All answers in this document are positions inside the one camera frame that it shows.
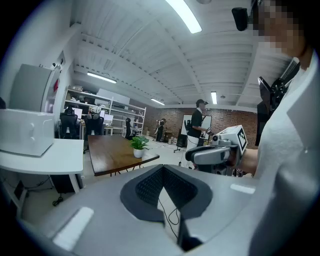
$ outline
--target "green plant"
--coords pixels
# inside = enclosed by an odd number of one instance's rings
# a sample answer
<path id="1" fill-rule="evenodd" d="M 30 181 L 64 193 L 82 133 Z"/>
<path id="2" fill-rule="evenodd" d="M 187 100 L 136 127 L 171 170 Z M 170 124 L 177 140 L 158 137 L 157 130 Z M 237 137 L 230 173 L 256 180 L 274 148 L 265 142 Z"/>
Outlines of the green plant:
<path id="1" fill-rule="evenodd" d="M 131 140 L 131 147 L 136 150 L 143 150 L 149 140 L 145 136 L 133 137 Z"/>

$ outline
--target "potted plant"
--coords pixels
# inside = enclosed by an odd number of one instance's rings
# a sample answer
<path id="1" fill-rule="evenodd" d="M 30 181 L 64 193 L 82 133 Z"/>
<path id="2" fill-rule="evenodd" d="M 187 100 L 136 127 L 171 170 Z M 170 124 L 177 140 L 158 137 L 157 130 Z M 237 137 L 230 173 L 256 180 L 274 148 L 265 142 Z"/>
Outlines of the potted plant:
<path id="1" fill-rule="evenodd" d="M 149 140 L 145 136 L 132 138 L 131 147 L 133 148 L 133 154 L 136 158 L 142 158 L 145 146 L 148 142 Z"/>

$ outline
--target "black cap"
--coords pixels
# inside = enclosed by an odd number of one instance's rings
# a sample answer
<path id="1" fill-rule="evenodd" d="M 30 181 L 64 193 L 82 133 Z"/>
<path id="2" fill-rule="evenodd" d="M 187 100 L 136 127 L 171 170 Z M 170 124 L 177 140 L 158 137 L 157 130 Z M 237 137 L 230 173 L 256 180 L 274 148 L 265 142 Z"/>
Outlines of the black cap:
<path id="1" fill-rule="evenodd" d="M 199 106 L 200 103 L 204 103 L 204 105 L 208 104 L 208 102 L 204 101 L 203 99 L 198 99 L 195 104 Z"/>

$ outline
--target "white shelving unit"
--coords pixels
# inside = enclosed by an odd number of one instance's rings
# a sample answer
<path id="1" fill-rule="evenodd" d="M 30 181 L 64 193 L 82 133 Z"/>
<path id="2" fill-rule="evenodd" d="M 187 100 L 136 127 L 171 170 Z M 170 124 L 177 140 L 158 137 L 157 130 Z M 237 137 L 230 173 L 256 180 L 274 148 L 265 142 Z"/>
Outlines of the white shelving unit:
<path id="1" fill-rule="evenodd" d="M 135 127 L 136 129 L 140 130 L 140 134 L 142 135 L 143 129 L 144 129 L 144 123 L 145 123 L 145 116 L 146 116 L 146 110 L 147 108 L 142 108 L 142 107 L 138 107 L 138 106 L 134 106 L 131 104 L 125 104 L 125 103 L 121 103 L 119 101 L 114 100 L 114 98 L 107 98 L 107 97 L 103 97 L 103 96 L 99 96 L 99 95 L 95 95 L 95 94 L 91 94 L 91 93 L 87 93 L 87 92 L 82 92 L 82 91 L 78 91 L 78 90 L 74 90 L 74 89 L 70 89 L 70 88 L 66 88 L 65 92 L 64 92 L 64 101 L 63 104 L 61 106 L 61 111 L 63 112 L 65 109 L 65 105 L 69 104 L 69 105 L 81 105 L 81 106 L 86 106 L 86 107 L 96 107 L 98 105 L 93 105 L 93 104 L 85 104 L 82 102 L 78 102 L 78 101 L 73 101 L 73 100 L 67 100 L 67 94 L 71 93 L 71 94 L 76 94 L 76 95 L 81 95 L 84 97 L 88 97 L 88 98 L 92 98 L 92 99 L 97 99 L 97 100 L 102 100 L 105 102 L 108 102 L 108 106 L 106 105 L 106 107 L 102 107 L 101 109 L 104 111 L 107 111 L 106 114 L 109 115 L 114 115 L 114 116 L 122 116 L 122 118 L 113 118 L 113 121 L 118 121 L 120 122 L 120 126 L 117 128 L 123 128 L 123 125 L 126 123 L 126 116 L 129 116 L 129 118 L 133 117 L 133 122 L 134 124 L 137 124 L 137 127 Z M 115 105 L 118 106 L 123 106 L 123 107 L 127 107 L 128 110 L 126 111 L 126 109 L 119 109 L 118 107 L 116 108 Z"/>

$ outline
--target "ceiling light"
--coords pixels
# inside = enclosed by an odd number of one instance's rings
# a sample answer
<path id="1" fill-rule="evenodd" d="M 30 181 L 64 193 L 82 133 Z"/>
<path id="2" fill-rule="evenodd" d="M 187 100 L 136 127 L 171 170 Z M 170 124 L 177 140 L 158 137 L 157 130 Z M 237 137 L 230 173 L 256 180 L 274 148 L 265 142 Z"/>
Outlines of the ceiling light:
<path id="1" fill-rule="evenodd" d="M 218 102 L 217 102 L 217 92 L 216 91 L 212 91 L 211 92 L 211 97 L 212 97 L 213 104 L 218 104 Z"/>
<path id="2" fill-rule="evenodd" d="M 185 3 L 184 0 L 166 0 L 169 5 L 176 11 L 176 13 L 183 20 L 185 25 L 188 27 L 192 34 L 201 32 L 202 28 L 200 27 L 196 17 Z"/>
<path id="3" fill-rule="evenodd" d="M 91 76 L 91 77 L 94 77 L 94 78 L 99 78 L 99 79 L 108 81 L 108 82 L 113 83 L 113 84 L 115 84 L 117 82 L 116 80 L 112 80 L 112 79 L 109 79 L 109 78 L 106 78 L 104 76 L 101 76 L 101 75 L 98 75 L 98 74 L 94 74 L 94 73 L 91 73 L 91 72 L 88 72 L 87 75 Z"/>
<path id="4" fill-rule="evenodd" d="M 154 101 L 154 102 L 156 102 L 156 103 L 159 103 L 159 104 L 161 104 L 161 105 L 165 105 L 165 104 L 163 104 L 162 102 L 157 101 L 157 100 L 156 100 L 156 99 L 154 99 L 154 98 L 152 98 L 151 100 L 152 100 L 152 101 Z"/>

